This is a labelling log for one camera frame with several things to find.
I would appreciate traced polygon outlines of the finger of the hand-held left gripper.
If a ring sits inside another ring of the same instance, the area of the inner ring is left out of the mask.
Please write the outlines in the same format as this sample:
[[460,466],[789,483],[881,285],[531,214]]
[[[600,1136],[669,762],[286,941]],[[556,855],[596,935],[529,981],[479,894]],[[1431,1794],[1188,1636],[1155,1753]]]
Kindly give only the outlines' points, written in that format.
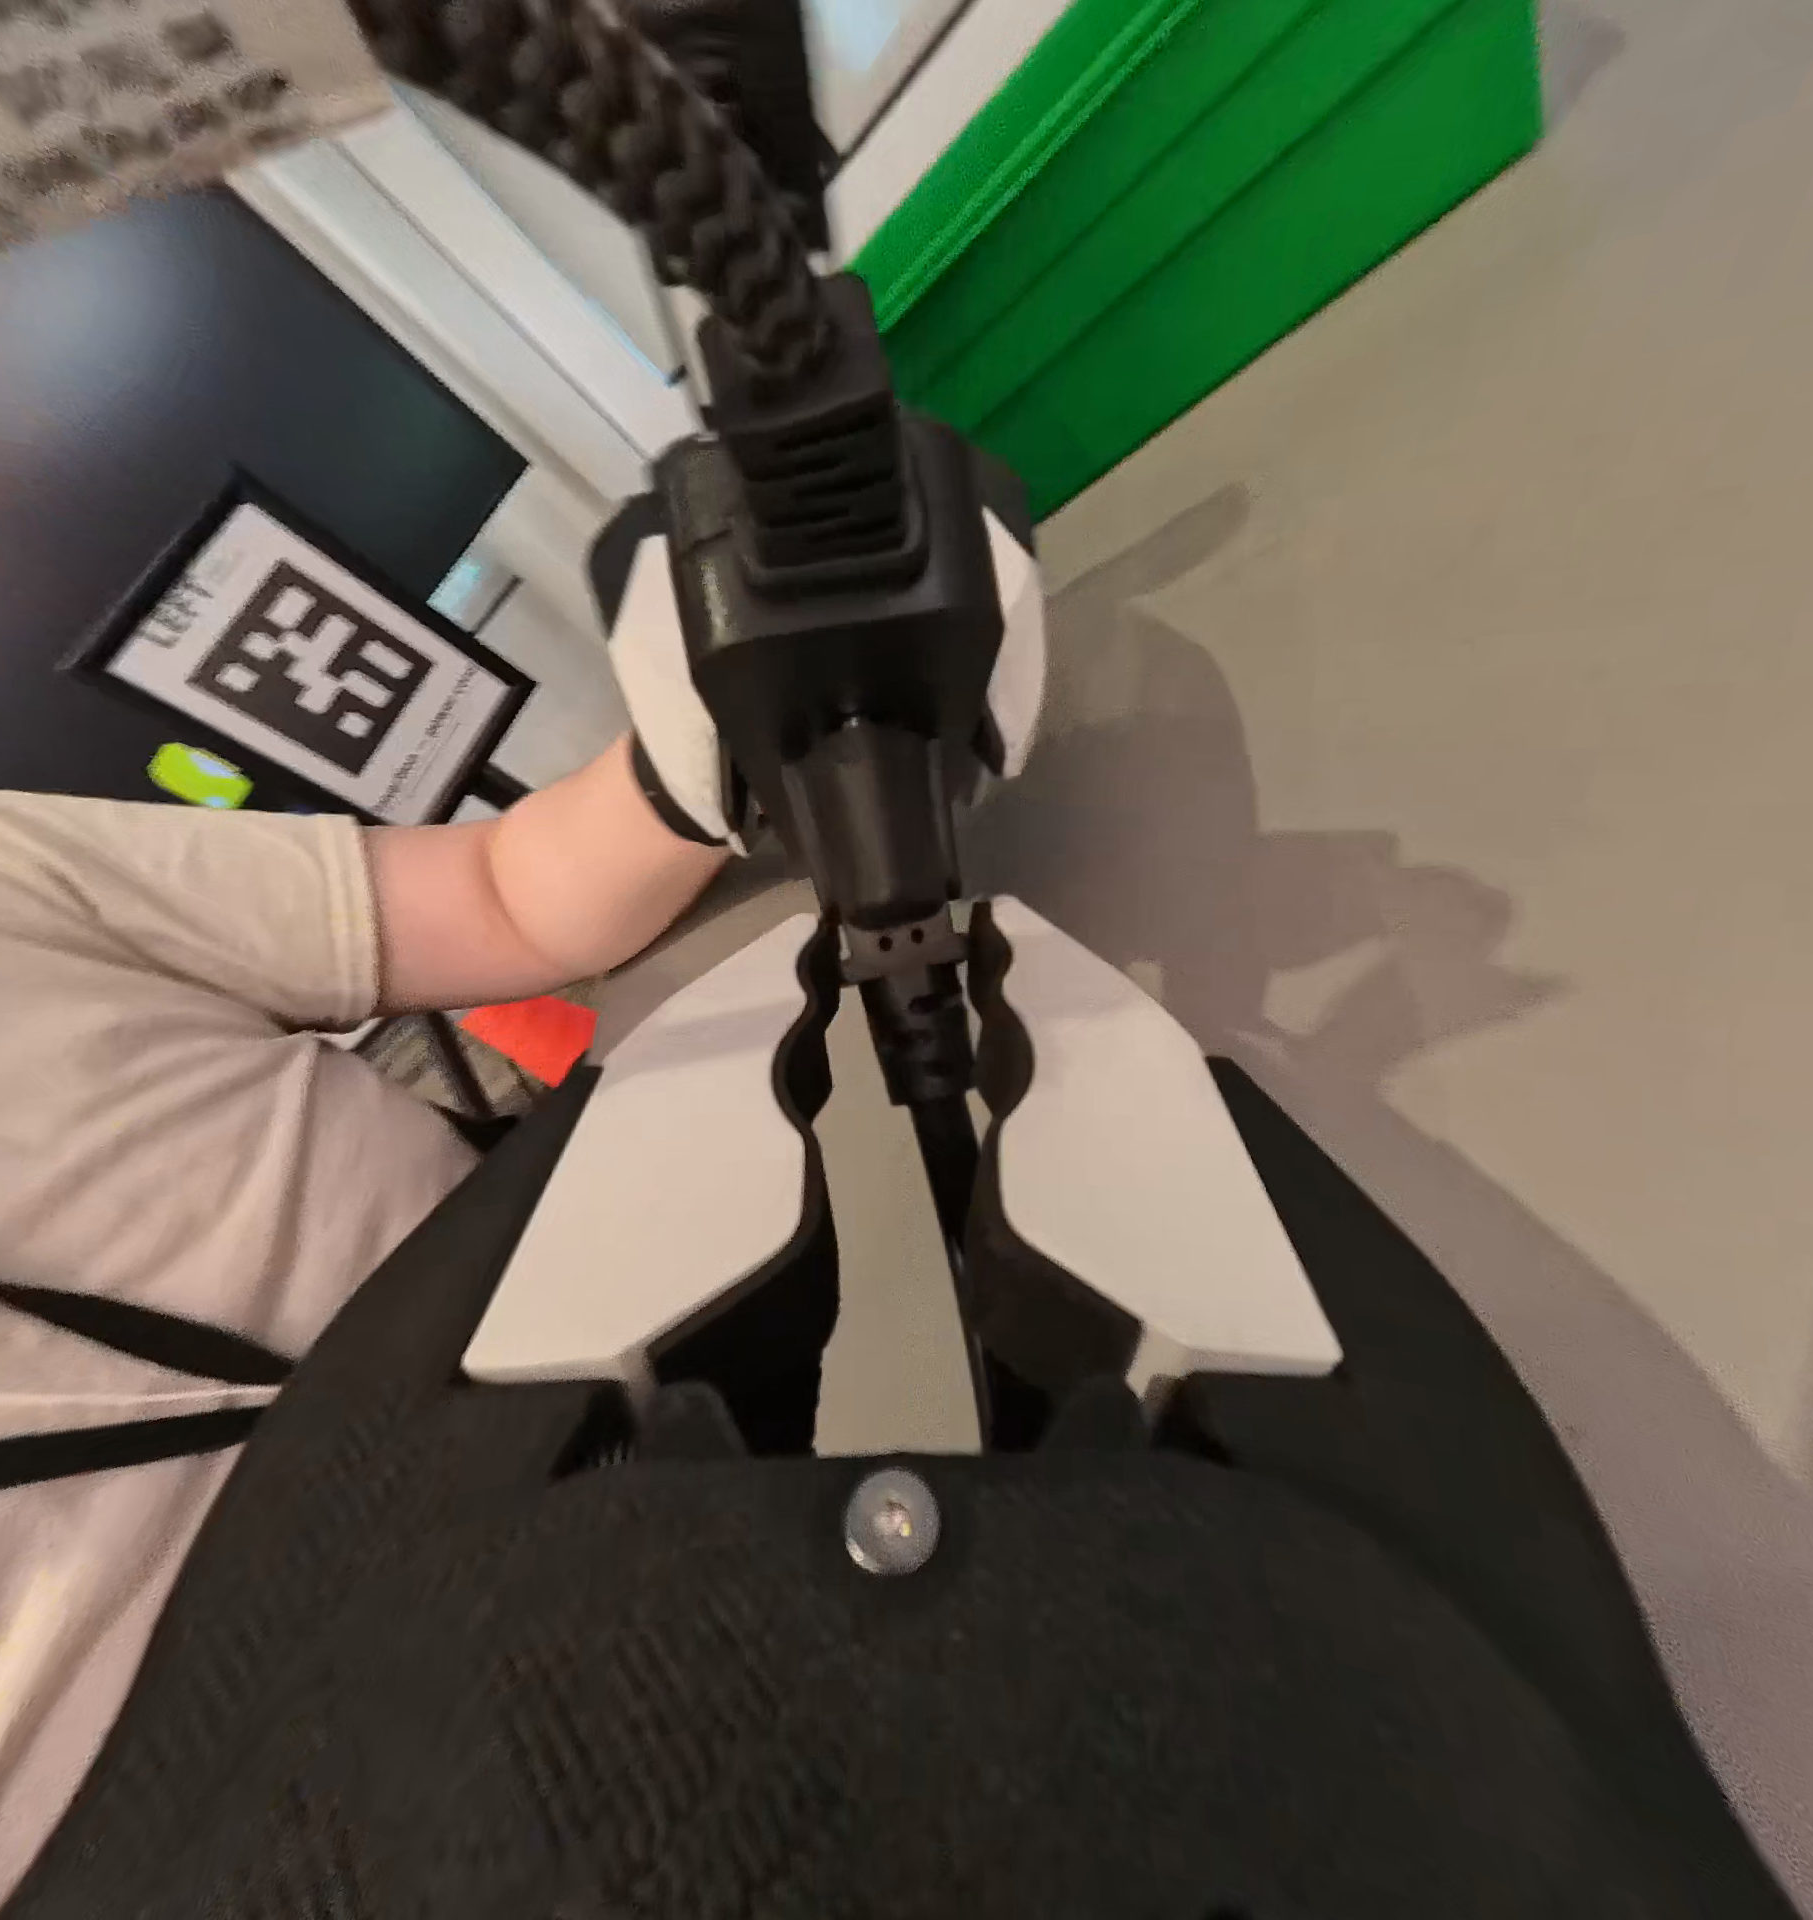
[[587,593],[627,705],[639,794],[680,843],[745,852],[742,786],[693,687],[659,495],[621,501],[599,529]]
[[1014,780],[1032,754],[1049,681],[1047,598],[1032,532],[984,494],[984,526],[995,567],[1001,639],[977,725],[979,782]]

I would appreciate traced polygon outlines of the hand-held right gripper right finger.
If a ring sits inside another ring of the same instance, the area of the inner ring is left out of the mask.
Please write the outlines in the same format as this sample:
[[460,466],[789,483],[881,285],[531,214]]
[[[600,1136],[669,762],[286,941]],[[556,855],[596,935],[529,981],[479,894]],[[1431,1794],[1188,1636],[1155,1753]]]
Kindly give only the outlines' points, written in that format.
[[973,1358],[987,1452],[1076,1395],[1324,1382],[1341,1343],[1207,1052],[1032,907],[973,907]]

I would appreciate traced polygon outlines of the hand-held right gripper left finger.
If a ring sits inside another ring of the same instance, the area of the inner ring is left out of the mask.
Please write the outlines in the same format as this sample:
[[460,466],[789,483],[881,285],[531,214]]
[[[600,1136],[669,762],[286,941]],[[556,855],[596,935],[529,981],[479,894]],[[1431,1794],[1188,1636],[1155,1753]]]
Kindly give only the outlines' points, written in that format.
[[815,1444],[839,1241],[815,1123],[837,934],[788,918],[617,1045],[460,1358],[479,1385],[710,1386],[751,1452]]

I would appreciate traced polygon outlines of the black power strip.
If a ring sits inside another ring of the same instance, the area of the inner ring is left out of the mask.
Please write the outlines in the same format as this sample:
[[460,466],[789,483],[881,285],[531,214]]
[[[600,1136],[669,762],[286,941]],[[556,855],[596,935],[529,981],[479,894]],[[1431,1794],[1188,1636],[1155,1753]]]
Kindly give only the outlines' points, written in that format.
[[691,681],[763,802],[846,724],[929,740],[948,798],[979,777],[973,744],[1005,639],[988,513],[955,431],[908,412],[900,442],[903,544],[845,564],[757,560],[745,486],[716,442],[679,444],[657,473]]

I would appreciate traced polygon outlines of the orange object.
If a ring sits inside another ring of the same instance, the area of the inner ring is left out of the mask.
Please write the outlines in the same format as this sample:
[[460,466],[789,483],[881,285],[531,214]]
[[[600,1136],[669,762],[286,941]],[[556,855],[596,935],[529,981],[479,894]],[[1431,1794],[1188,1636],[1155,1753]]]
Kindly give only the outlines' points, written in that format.
[[531,995],[459,1014],[456,1026],[540,1089],[556,1089],[587,1057],[599,1014],[561,995]]

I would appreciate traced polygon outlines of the black framed marker sign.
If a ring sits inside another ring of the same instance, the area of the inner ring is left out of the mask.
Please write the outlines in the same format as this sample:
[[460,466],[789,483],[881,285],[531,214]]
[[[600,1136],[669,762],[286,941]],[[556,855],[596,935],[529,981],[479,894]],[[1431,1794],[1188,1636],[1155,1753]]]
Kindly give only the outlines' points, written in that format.
[[242,466],[60,672],[375,828],[447,824],[536,692]]

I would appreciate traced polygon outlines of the small green object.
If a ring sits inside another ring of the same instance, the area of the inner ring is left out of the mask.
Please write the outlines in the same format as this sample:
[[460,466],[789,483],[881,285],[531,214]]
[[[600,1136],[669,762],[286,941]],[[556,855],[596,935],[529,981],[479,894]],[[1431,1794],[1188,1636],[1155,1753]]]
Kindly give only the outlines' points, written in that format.
[[254,780],[240,768],[182,742],[160,744],[144,772],[149,786],[176,803],[237,811],[254,797]]

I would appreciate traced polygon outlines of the green plastic bin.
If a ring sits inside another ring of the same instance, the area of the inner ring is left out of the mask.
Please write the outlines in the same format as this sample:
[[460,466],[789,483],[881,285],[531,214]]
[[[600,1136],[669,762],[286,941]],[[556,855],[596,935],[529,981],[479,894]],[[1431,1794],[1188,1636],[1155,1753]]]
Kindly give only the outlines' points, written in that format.
[[1039,519],[1544,133],[1526,4],[944,10],[829,211],[898,394]]

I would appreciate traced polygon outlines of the printed instruction sheet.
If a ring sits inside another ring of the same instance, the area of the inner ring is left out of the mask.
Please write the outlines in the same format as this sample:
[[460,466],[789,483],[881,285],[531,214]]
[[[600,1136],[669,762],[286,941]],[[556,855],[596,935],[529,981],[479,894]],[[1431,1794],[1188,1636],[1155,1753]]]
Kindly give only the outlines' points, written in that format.
[[0,254],[391,106],[340,4],[0,4]]

